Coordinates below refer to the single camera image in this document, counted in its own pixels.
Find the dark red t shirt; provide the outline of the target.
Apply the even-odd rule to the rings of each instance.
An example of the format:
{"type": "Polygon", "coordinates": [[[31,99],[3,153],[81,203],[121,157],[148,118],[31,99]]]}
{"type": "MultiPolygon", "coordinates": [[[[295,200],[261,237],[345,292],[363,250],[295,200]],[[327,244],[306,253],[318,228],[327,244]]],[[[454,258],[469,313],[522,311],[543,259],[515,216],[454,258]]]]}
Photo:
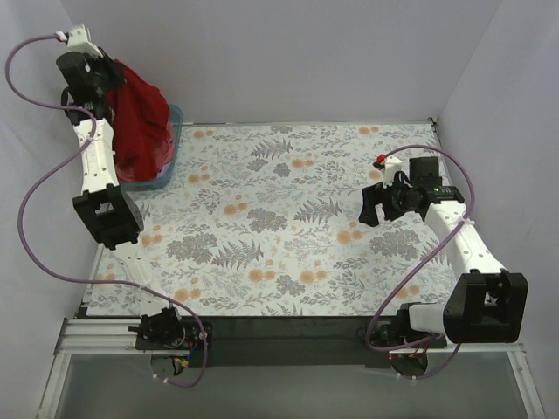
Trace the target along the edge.
{"type": "Polygon", "coordinates": [[[115,167],[130,166],[141,182],[156,176],[154,148],[164,142],[169,104],[161,91],[124,65],[126,83],[107,94],[114,111],[115,167]]]}

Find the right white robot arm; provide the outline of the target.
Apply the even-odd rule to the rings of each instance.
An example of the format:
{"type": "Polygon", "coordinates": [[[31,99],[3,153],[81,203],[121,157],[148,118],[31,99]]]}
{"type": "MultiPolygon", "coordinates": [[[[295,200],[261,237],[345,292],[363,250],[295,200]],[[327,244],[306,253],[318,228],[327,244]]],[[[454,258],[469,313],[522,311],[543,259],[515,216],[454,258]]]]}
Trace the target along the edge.
{"type": "Polygon", "coordinates": [[[404,303],[393,320],[376,313],[365,333],[378,351],[423,344],[440,337],[455,344],[512,343],[518,340],[528,296],[528,281],[508,271],[483,242],[459,190],[445,185],[436,157],[412,158],[410,172],[394,156],[380,155],[374,166],[383,179],[362,190],[360,223],[417,213],[439,240],[427,265],[444,251],[457,279],[445,303],[404,303]]]}

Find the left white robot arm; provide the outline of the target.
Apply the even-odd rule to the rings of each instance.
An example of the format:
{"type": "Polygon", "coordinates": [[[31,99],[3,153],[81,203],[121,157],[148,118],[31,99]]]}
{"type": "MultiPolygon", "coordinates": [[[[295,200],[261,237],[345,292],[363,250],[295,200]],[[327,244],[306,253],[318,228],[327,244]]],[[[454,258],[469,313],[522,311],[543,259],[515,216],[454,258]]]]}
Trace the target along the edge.
{"type": "Polygon", "coordinates": [[[94,240],[113,254],[126,280],[138,289],[141,324],[134,332],[154,344],[178,348],[186,329],[176,308],[162,298],[163,289],[141,244],[141,212],[121,189],[114,165],[113,115],[107,93],[124,84],[121,66],[102,52],[66,52],[56,65],[72,98],[67,117],[84,147],[81,194],[73,198],[73,207],[94,240]]]}

